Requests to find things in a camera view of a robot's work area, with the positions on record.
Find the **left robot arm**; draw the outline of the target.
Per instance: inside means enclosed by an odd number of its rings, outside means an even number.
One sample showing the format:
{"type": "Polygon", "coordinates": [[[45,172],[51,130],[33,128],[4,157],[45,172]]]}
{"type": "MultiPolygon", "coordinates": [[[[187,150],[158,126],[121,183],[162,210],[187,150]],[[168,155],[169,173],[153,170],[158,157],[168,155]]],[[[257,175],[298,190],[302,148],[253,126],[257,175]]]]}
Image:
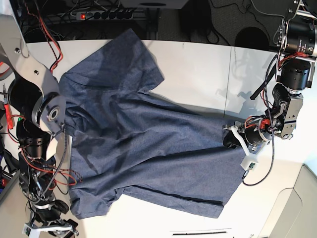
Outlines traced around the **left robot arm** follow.
{"type": "Polygon", "coordinates": [[[250,116],[244,122],[224,125],[223,145],[240,146],[245,153],[257,147],[293,136],[300,109],[302,91],[313,82],[317,61],[317,2],[294,0],[278,28],[278,51],[265,73],[264,82],[250,97],[261,96],[266,106],[263,115],[250,116]]]}

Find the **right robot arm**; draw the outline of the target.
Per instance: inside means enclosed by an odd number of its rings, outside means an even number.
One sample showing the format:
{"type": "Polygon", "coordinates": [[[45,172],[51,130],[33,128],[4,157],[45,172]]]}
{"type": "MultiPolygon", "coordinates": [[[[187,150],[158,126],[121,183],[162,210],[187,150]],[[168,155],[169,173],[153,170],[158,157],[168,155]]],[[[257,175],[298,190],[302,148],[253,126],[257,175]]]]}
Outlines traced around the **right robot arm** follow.
{"type": "Polygon", "coordinates": [[[122,194],[218,218],[241,184],[242,149],[223,144],[227,120],[153,97],[163,82],[152,54],[127,30],[60,79],[29,52],[10,7],[0,12],[0,59],[13,71],[8,101],[22,120],[20,185],[29,236],[76,235],[60,218],[105,215],[122,194]]]}

